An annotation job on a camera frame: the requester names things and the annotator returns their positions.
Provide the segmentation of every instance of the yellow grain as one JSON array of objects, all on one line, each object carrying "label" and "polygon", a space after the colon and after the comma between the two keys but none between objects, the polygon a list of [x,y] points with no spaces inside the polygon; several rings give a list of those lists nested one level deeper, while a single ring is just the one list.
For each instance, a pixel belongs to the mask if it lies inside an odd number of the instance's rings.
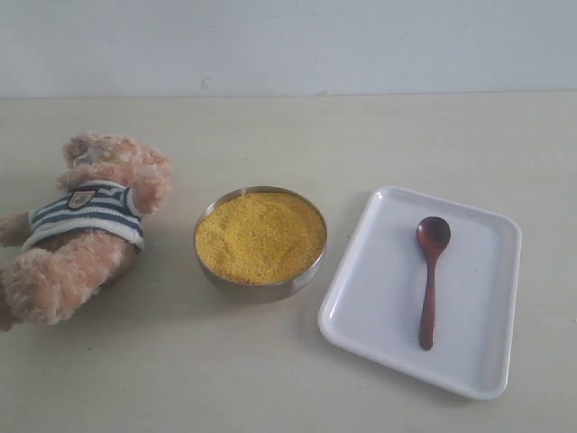
[{"label": "yellow grain", "polygon": [[325,226],[317,212],[282,192],[235,198],[197,230],[202,262],[227,280],[251,285],[295,277],[315,262],[325,241]]}]

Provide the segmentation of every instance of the spoon handle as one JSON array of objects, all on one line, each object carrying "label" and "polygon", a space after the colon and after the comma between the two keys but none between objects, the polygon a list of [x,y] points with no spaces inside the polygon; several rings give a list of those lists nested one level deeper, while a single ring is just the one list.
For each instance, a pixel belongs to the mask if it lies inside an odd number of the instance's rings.
[{"label": "spoon handle", "polygon": [[435,340],[435,265],[436,263],[430,261],[426,264],[425,299],[418,336],[419,344],[424,350],[431,350]]}]

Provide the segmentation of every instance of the brown fur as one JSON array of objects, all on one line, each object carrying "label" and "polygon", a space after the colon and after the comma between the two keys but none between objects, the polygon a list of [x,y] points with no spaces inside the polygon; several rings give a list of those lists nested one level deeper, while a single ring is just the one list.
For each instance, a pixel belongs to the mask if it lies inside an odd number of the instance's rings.
[{"label": "brown fur", "polygon": [[[74,167],[85,152],[92,152],[92,161]],[[61,189],[89,180],[132,186],[144,215],[157,210],[171,189],[169,159],[131,138],[83,134],[64,146],[64,157],[69,171],[59,178]],[[0,246],[22,245],[30,234],[28,212],[0,217]],[[135,257],[124,239],[101,230],[41,241],[0,271],[0,331],[23,321],[55,324],[69,318]]]}]

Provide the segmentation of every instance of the teddy bear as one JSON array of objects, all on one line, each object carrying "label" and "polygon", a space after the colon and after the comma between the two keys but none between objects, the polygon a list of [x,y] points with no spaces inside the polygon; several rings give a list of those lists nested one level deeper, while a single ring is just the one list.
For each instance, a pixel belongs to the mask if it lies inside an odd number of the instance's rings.
[{"label": "teddy bear", "polygon": [[119,277],[144,247],[142,219],[171,191],[170,160],[130,137],[81,134],[64,145],[63,196],[0,216],[0,331],[70,318]]}]

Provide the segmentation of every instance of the white tray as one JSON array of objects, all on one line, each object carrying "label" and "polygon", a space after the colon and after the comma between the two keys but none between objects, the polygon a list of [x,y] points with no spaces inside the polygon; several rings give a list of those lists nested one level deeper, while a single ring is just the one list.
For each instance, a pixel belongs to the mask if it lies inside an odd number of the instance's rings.
[{"label": "white tray", "polygon": [[[435,345],[417,335],[426,265],[416,238],[428,216],[452,238],[436,271]],[[426,194],[375,191],[319,312],[334,345],[474,400],[505,391],[521,232],[510,219]]]}]

